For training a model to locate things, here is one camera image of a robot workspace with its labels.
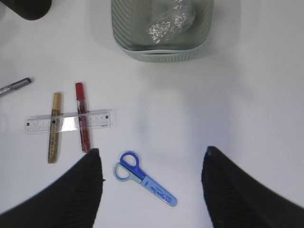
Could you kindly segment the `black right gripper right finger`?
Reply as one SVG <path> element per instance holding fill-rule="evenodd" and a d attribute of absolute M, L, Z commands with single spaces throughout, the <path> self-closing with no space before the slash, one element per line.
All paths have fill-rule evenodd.
<path fill-rule="evenodd" d="M 215 146 L 207 147 L 201 182 L 215 228 L 302 228 L 304 209 L 261 184 Z"/>

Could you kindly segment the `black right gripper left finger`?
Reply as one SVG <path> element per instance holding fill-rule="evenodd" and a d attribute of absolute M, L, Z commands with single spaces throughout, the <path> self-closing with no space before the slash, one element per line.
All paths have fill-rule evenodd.
<path fill-rule="evenodd" d="M 102 163 L 92 149 L 47 188 L 0 215 L 2 228 L 91 228 L 103 193 Z"/>

